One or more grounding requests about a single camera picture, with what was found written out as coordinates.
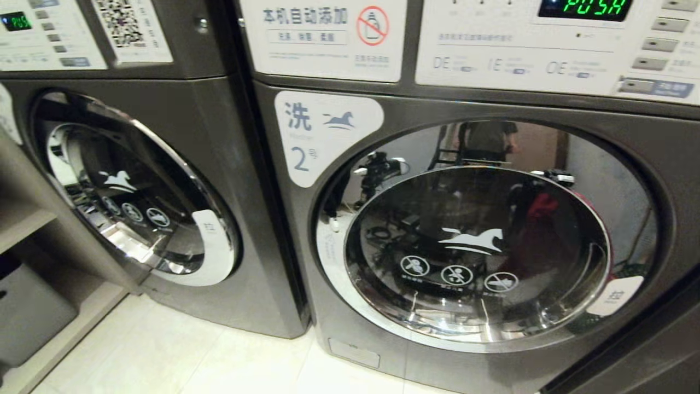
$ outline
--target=button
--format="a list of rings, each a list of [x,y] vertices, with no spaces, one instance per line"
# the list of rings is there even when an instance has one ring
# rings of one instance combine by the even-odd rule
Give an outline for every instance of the button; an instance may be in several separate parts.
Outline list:
[[[623,93],[651,93],[654,88],[654,81],[644,79],[627,78],[617,91]]]
[[[637,57],[632,64],[633,69],[661,71],[668,63],[668,59],[653,59],[651,57]]]
[[[659,52],[673,52],[678,45],[677,40],[667,39],[646,39],[642,44],[642,49],[658,50]]]
[[[698,0],[664,0],[661,6],[665,10],[695,11],[698,8]]]
[[[682,33],[686,26],[688,26],[688,21],[685,19],[656,18],[652,30]]]

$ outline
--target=digital display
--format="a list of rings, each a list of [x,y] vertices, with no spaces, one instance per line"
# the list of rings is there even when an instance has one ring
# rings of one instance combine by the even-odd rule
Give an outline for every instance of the digital display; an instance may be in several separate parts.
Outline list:
[[[540,17],[622,22],[632,0],[542,0]]]
[[[29,30],[32,24],[29,23],[25,13],[9,13],[0,15],[0,20],[8,32],[16,32],[18,30]]]

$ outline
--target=sticker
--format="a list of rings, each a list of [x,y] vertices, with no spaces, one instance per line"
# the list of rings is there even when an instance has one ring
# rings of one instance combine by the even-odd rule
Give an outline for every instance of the sticker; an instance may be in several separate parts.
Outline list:
[[[158,208],[148,208],[146,210],[146,216],[148,216],[148,220],[156,226],[168,227],[170,225],[170,218]]]
[[[100,171],[99,174],[107,177],[102,186],[109,185],[110,189],[126,191],[127,193],[134,193],[137,190],[134,185],[129,183],[131,177],[124,170],[117,172],[117,175],[110,175],[105,171]]]
[[[440,272],[440,277],[449,285],[464,286],[472,281],[474,274],[465,266],[447,266]]]
[[[15,122],[12,96],[2,83],[0,83],[0,130],[7,133],[17,145],[22,144],[20,131],[17,129],[17,122]]]
[[[92,0],[117,63],[172,63],[151,0]]]
[[[600,316],[614,314],[634,296],[642,282],[644,282],[643,276],[611,280],[586,312]]]
[[[119,205],[117,205],[117,203],[115,203],[114,200],[112,200],[111,198],[109,198],[107,196],[102,197],[102,202],[107,206],[107,208],[110,211],[112,211],[113,214],[115,214],[115,215],[122,214],[122,211],[119,210]]]
[[[426,276],[431,266],[420,256],[406,256],[401,259],[401,269],[411,276]]]
[[[142,222],[144,220],[144,216],[141,214],[141,211],[138,208],[136,208],[134,204],[123,203],[122,210],[134,222]]]
[[[255,70],[396,82],[407,0],[241,0]]]
[[[382,106],[366,97],[285,90],[274,99],[289,177],[310,187],[343,152],[384,122]]]
[[[496,293],[505,293],[518,286],[518,277],[510,272],[496,272],[484,279],[484,286]]]
[[[442,230],[448,233],[457,234],[454,238],[438,241],[438,243],[447,244],[447,246],[445,246],[447,249],[467,250],[469,252],[487,254],[489,256],[491,256],[491,251],[501,251],[501,249],[494,246],[494,238],[501,240],[503,239],[503,230],[501,229],[486,230],[478,236],[462,234],[462,232],[458,229],[448,229],[443,227]],[[480,250],[477,249],[477,247],[488,249],[490,251]]]

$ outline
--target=white tile floor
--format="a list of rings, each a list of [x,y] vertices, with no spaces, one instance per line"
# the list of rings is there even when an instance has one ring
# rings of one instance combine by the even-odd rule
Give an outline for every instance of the white tile floor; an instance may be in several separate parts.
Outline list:
[[[326,354],[309,331],[266,337],[128,296],[34,390],[82,393],[450,394]]]

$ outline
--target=gray washing machine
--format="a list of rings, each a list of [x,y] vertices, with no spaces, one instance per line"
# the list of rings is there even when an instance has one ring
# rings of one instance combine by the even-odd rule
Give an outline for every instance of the gray washing machine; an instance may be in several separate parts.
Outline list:
[[[327,352],[532,394],[697,266],[697,3],[569,3],[239,2]]]
[[[154,300],[293,338],[309,312],[217,1],[0,5],[2,123]]]

